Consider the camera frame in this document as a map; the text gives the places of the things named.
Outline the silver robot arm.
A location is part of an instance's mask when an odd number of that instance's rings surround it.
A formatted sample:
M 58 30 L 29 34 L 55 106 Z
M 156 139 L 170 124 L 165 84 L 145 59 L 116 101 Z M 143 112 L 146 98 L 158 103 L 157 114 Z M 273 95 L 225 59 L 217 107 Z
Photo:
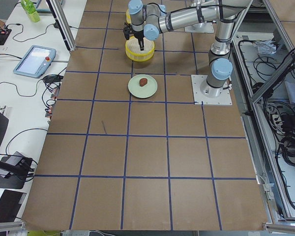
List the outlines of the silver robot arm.
M 177 29 L 215 32 L 208 53 L 210 72 L 201 83 L 200 90 L 206 97 L 217 98 L 233 70 L 227 58 L 230 43 L 251 3 L 250 0 L 193 0 L 189 7 L 166 11 L 164 5 L 131 0 L 128 3 L 131 22 L 124 24 L 123 33 L 125 39 L 133 35 L 138 40 L 140 50 L 143 50 L 144 39 L 156 40 L 160 34 Z

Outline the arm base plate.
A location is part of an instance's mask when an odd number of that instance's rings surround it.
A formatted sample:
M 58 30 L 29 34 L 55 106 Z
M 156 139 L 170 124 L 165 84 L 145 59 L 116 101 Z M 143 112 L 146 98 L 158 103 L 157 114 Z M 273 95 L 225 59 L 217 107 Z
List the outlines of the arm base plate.
M 212 23 L 198 23 L 190 26 L 186 26 L 184 28 L 185 32 L 193 32 L 193 33 L 214 33 L 214 28 Z
M 230 90 L 225 82 L 221 88 L 207 84 L 207 75 L 191 75 L 194 103 L 197 105 L 231 106 Z

